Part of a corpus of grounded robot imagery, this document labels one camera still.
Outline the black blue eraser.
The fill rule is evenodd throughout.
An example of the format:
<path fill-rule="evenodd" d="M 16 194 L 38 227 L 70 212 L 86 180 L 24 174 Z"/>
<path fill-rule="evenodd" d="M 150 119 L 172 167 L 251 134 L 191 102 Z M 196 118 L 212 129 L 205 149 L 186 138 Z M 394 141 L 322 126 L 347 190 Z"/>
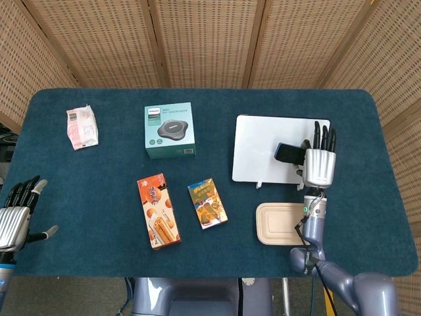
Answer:
<path fill-rule="evenodd" d="M 274 154 L 277 161 L 293 165 L 303 165 L 306 150 L 294 145 L 279 143 Z"/>

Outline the blue yellow snack box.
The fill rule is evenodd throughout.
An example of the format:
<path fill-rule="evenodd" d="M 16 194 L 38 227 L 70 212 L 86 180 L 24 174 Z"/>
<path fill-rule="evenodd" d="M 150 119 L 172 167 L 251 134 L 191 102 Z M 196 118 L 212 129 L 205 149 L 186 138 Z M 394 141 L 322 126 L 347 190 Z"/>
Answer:
<path fill-rule="evenodd" d="M 191 184 L 187 189 L 203 230 L 228 221 L 226 210 L 212 178 Z"/>

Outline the pink white tissue packet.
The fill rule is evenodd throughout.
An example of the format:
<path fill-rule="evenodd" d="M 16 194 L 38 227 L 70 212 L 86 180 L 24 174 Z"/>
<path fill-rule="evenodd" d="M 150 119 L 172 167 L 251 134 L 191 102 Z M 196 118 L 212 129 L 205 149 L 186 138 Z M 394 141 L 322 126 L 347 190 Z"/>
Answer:
<path fill-rule="evenodd" d="M 73 149 L 79 150 L 99 144 L 99 133 L 90 105 L 67 110 L 67 136 Z"/>

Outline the beige pulp food container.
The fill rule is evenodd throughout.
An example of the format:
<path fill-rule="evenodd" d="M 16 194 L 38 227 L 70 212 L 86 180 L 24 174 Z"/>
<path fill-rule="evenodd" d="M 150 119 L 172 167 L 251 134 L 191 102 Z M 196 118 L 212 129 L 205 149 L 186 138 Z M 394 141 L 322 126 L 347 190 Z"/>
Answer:
<path fill-rule="evenodd" d="M 262 203 L 256 209 L 257 237 L 269 246 L 299 246 L 295 226 L 303 218 L 302 203 Z"/>

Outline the white magnetic whiteboard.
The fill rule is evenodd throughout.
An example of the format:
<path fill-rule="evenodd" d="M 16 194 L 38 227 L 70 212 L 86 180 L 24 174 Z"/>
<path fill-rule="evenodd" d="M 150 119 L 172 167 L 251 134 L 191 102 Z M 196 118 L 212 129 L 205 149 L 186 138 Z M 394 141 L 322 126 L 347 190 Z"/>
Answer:
<path fill-rule="evenodd" d="M 275 160 L 279 143 L 299 147 L 312 140 L 314 123 L 330 127 L 328 119 L 239 115 L 235 126 L 232 180 L 236 182 L 300 181 L 295 167 Z"/>

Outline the woven wooden folding screen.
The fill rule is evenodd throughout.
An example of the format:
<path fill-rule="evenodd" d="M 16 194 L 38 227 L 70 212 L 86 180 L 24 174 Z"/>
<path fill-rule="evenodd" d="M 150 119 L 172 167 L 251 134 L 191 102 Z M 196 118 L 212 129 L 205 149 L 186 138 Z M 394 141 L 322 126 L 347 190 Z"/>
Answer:
<path fill-rule="evenodd" d="M 0 124 L 44 88 L 362 88 L 421 254 L 421 0 L 0 0 Z"/>

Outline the grey blue robot torso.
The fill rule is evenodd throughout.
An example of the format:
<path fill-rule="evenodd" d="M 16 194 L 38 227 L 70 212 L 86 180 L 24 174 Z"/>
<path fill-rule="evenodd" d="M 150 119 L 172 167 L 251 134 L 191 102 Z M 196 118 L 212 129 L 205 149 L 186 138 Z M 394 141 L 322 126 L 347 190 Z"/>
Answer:
<path fill-rule="evenodd" d="M 273 316 L 267 278 L 136 278 L 132 316 Z"/>

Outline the teal speakerphone box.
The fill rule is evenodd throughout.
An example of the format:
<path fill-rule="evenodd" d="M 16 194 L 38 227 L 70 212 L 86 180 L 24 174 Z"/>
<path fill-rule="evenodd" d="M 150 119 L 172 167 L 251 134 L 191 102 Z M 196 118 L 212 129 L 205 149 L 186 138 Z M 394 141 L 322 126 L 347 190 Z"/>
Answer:
<path fill-rule="evenodd" d="M 196 155 L 191 103 L 146 106 L 144 136 L 151 159 Z"/>

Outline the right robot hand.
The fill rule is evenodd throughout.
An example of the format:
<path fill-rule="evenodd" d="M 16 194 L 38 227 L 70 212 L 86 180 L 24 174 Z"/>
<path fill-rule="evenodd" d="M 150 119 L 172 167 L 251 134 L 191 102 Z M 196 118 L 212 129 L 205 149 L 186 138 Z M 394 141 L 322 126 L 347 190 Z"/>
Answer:
<path fill-rule="evenodd" d="M 316 121 L 312 145 L 308 139 L 303 140 L 298 156 L 293 159 L 295 172 L 301 177 L 297 189 L 326 189 L 332 185 L 336 162 L 337 135 L 334 128 L 328 130 Z"/>

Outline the teal table cloth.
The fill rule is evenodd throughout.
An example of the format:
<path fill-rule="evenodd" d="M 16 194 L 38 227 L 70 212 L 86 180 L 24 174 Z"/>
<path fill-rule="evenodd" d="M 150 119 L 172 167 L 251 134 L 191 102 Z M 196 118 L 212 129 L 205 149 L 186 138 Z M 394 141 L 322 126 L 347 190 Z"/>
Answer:
<path fill-rule="evenodd" d="M 151 159 L 144 108 L 190 102 L 197 153 Z M 99 144 L 74 150 L 67 110 L 90 105 Z M 328 119 L 337 132 L 327 191 L 324 249 L 359 274 L 410 275 L 418 256 L 372 96 L 364 90 L 51 89 L 29 105 L 0 206 L 19 182 L 48 181 L 30 221 L 50 239 L 17 253 L 17 275 L 87 277 L 286 277 L 288 247 L 257 238 L 265 202 L 300 202 L 294 186 L 232 180 L 238 115 Z M 181 242 L 153 250 L 137 181 L 163 173 Z M 187 187 L 212 178 L 228 221 L 202 229 Z"/>

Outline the orange egg roll box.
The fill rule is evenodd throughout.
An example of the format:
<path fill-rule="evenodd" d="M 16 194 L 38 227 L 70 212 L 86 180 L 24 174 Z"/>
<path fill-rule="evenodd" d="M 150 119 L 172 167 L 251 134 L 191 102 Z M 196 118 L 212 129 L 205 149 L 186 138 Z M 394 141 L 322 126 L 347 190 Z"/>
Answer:
<path fill-rule="evenodd" d="M 166 178 L 159 173 L 137 181 L 149 241 L 153 250 L 181 242 Z"/>

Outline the metal table leg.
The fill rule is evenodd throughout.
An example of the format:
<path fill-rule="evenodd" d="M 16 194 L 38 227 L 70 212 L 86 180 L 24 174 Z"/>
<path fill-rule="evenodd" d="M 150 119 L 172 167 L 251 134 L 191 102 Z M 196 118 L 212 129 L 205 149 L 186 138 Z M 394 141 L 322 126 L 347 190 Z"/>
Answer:
<path fill-rule="evenodd" d="M 290 316 L 291 315 L 291 309 L 290 309 L 290 303 L 289 303 L 288 278 L 282 278 L 282 299 L 283 299 L 283 307 L 284 307 L 283 316 Z"/>

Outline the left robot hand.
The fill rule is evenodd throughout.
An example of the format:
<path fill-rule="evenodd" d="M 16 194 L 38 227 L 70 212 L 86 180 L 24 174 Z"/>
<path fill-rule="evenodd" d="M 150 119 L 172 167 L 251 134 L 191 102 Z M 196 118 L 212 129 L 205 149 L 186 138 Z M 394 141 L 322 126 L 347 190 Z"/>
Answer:
<path fill-rule="evenodd" d="M 15 253 L 25 244 L 47 240 L 58 230 L 54 225 L 44 232 L 30 234 L 30 220 L 38 199 L 48 181 L 38 175 L 15 184 L 0 208 L 0 253 Z"/>

